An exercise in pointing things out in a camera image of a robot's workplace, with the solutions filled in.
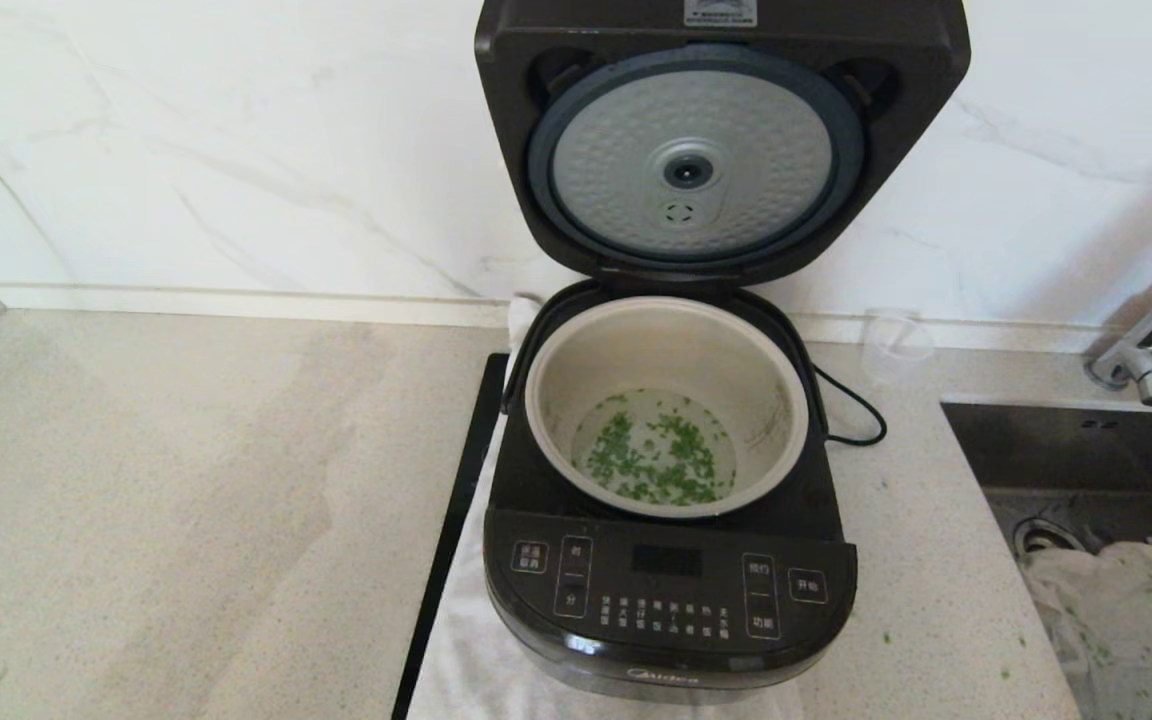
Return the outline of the grey inner pot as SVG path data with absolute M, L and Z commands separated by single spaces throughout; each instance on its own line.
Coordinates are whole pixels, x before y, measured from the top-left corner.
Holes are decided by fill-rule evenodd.
M 657 506 L 614 495 L 573 465 L 573 437 L 602 397 L 666 389 L 717 414 L 736 477 L 713 503 Z M 812 414 L 790 356 L 732 311 L 700 301 L 616 300 L 559 325 L 526 366 L 526 429 L 558 473 L 596 502 L 659 520 L 718 518 L 772 495 L 806 456 Z

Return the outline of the white towel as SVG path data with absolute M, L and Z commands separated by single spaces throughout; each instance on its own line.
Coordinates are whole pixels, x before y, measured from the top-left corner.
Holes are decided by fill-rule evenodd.
M 526 300 L 511 306 L 511 346 L 508 378 L 515 367 L 526 331 L 540 309 Z M 713 703 L 736 702 L 763 706 L 761 688 L 745 694 L 698 694 L 684 702 L 680 694 L 660 688 L 602 692 L 590 684 L 571 684 L 545 669 L 513 637 L 488 600 L 483 571 L 483 520 L 492 488 L 492 473 L 502 444 L 505 415 L 500 418 L 473 497 L 475 520 L 468 521 L 454 553 L 445 583 L 429 653 L 420 667 L 411 708 L 412 720 L 525 720 L 526 717 L 577 717 L 613 720 L 614 717 L 666 717 L 673 705 L 682 715 L 708 715 Z

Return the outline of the chopped green onion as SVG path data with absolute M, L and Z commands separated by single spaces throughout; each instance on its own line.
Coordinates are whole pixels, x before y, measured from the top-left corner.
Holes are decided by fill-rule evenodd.
M 614 495 L 657 506 L 713 503 L 736 477 L 717 414 L 666 389 L 628 389 L 594 404 L 573 437 L 573 465 Z

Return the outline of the steel sink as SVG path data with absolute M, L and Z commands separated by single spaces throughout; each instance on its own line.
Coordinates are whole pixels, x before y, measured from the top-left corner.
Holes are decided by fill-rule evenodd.
M 1152 414 L 954 402 L 942 409 L 1016 564 L 1043 550 L 1152 544 Z

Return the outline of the white crumpled cloth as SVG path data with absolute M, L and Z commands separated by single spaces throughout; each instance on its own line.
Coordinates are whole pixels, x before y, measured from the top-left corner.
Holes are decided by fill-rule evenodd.
M 1152 720 L 1152 544 L 1020 560 L 1082 720 Z

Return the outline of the black rice cooker base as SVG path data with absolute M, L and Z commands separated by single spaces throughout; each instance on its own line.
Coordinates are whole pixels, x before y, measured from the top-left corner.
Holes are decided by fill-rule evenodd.
M 659 520 L 573 488 L 526 425 L 524 382 L 559 325 L 616 300 L 694 300 L 755 324 L 806 384 L 806 456 L 780 488 L 718 518 Z M 745 694 L 812 667 L 840 637 L 859 584 L 826 446 L 820 382 L 799 333 L 755 293 L 622 290 L 581 281 L 545 302 L 502 397 L 505 429 L 483 520 L 488 600 L 535 659 L 602 692 Z

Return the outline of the clear plastic measuring cup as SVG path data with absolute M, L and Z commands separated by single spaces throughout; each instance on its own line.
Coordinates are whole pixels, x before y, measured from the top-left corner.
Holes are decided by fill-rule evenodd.
M 933 334 L 918 316 L 896 309 L 874 309 L 861 338 L 861 369 L 874 382 L 896 382 L 931 361 Z

